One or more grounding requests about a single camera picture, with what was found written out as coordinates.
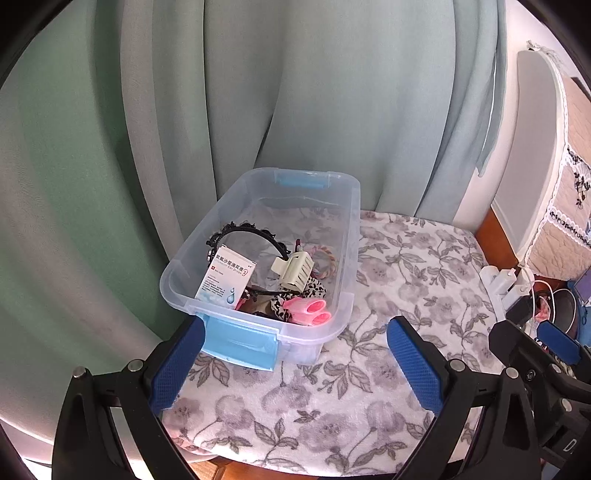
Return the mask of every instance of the black headband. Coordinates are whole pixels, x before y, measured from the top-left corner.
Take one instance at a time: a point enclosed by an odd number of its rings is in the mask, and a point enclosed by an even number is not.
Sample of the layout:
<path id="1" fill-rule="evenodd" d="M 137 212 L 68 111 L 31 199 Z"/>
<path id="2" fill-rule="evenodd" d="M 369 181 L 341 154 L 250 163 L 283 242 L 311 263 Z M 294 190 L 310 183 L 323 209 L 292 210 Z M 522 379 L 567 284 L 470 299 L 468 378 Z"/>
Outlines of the black headband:
<path id="1" fill-rule="evenodd" d="M 275 240 L 275 235 L 273 235 L 269 230 L 266 230 L 266 229 L 259 230 L 258 228 L 255 227 L 254 223 L 244 222 L 240 225 L 236 225 L 234 222 L 230 222 L 230 223 L 227 223 L 224 226 L 224 228 L 222 228 L 221 232 L 214 233 L 211 236 L 211 238 L 207 242 L 205 242 L 206 245 L 209 245 L 211 247 L 209 249 L 209 252 L 207 252 L 207 263 L 208 264 L 210 264 L 213 261 L 214 257 L 216 256 L 216 252 L 217 252 L 217 249 L 219 248 L 219 243 L 222 240 L 222 238 L 224 238 L 226 235 L 228 235 L 232 232 L 254 233 L 255 235 L 258 235 L 261 238 L 264 238 L 271 245 L 273 245 L 275 247 L 275 249 L 279 252 L 279 254 L 281 255 L 281 258 L 283 260 L 286 260 L 286 261 L 289 260 L 291 252 L 287 249 L 287 247 L 285 246 L 285 243 L 278 242 L 277 240 Z M 269 291 L 269 290 L 264 290 L 264 289 L 258 288 L 258 287 L 248 287 L 248 286 L 246 287 L 246 289 L 255 295 L 258 294 L 258 295 L 275 296 L 275 295 L 286 295 L 286 294 L 293 293 L 290 291 Z"/>

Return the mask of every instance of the floral blanket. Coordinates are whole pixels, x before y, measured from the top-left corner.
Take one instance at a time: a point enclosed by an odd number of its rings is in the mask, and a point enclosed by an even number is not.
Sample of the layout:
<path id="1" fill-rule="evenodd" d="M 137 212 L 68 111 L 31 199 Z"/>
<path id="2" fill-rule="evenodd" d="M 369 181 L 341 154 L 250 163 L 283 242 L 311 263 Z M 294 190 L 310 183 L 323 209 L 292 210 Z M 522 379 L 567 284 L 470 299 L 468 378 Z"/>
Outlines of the floral blanket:
<path id="1" fill-rule="evenodd" d="M 473 370 L 499 373 L 488 349 L 495 323 L 469 232 L 387 213 L 362 212 L 359 269 L 350 324 L 317 364 L 274 372 L 200 353 L 163 422 L 175 443 L 240 462 L 320 476 L 399 470 L 433 419 L 386 343 L 402 314 L 423 339 Z M 452 459 L 464 457 L 478 412 Z"/>

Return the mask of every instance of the white cable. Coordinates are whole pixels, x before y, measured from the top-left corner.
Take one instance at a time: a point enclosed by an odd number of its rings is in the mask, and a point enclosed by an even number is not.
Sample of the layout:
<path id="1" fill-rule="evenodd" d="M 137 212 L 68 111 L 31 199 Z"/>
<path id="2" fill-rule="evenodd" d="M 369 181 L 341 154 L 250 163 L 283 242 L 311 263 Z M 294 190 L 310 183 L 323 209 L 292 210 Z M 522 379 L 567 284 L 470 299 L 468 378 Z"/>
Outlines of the white cable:
<path id="1" fill-rule="evenodd" d="M 566 290 L 570 293 L 570 296 L 573 298 L 574 309 L 573 309 L 573 319 L 570 321 L 570 326 L 564 331 L 567 333 L 574 325 L 574 318 L 577 316 L 577 299 L 574 298 L 573 292 L 571 292 L 568 288 L 560 288 L 556 290 L 554 293 L 558 293 L 559 291 Z"/>
<path id="2" fill-rule="evenodd" d="M 554 292 L 552 291 L 552 287 L 550 287 L 549 283 L 544 281 L 544 280 L 534 280 L 534 284 L 536 283 L 543 283 L 544 285 L 546 285 L 550 291 L 550 297 L 552 298 L 552 323 L 554 323 L 554 321 L 556 320 L 556 305 L 554 304 Z M 532 298 L 532 303 L 534 305 L 534 311 L 531 314 L 531 319 L 534 322 L 535 321 L 535 290 L 534 290 L 534 286 L 531 286 L 531 298 Z"/>

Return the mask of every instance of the clear plastic storage box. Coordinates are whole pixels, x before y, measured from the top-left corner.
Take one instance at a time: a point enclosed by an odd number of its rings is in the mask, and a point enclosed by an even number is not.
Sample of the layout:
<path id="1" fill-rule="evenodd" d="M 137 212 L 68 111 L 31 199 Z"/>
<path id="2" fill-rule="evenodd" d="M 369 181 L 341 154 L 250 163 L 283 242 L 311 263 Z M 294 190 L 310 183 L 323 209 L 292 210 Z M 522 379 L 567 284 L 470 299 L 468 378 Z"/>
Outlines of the clear plastic storage box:
<path id="1" fill-rule="evenodd" d="M 349 175 L 279 168 L 251 170 L 232 185 L 187 238 L 164 270 L 160 292 L 169 305 L 203 319 L 203 351 L 210 355 L 264 370 L 272 370 L 278 361 L 314 364 L 322 345 L 336 338 L 350 320 L 359 204 L 359 182 Z M 333 258 L 326 265 L 330 275 L 322 282 L 332 318 L 319 326 L 295 325 L 196 300 L 207 269 L 209 247 L 205 242 L 229 222 L 249 222 L 268 229 L 291 251 L 299 238 L 304 249 L 317 251 L 313 258 L 319 259 L 319 267 L 330 251 Z M 270 268 L 278 253 L 271 244 L 246 232 L 231 233 L 222 243 L 257 263 L 251 284 L 276 289 Z"/>

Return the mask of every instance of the white wall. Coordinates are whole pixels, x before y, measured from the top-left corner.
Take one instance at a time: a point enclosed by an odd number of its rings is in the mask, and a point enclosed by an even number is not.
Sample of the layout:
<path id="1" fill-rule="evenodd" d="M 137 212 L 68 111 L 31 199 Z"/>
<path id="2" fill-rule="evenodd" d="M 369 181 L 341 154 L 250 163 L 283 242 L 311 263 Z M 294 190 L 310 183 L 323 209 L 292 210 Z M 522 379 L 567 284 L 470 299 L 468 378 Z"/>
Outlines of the white wall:
<path id="1" fill-rule="evenodd" d="M 562 45 L 550 30 L 540 23 L 518 0 L 506 1 L 507 73 L 503 117 L 495 149 L 486 166 L 485 174 L 478 177 L 474 170 L 470 185 L 453 219 L 454 226 L 475 232 L 486 215 L 499 187 L 517 123 L 519 86 L 517 82 L 517 52 L 527 49 L 527 41 L 554 50 L 562 61 L 563 70 L 571 77 L 581 75 Z"/>

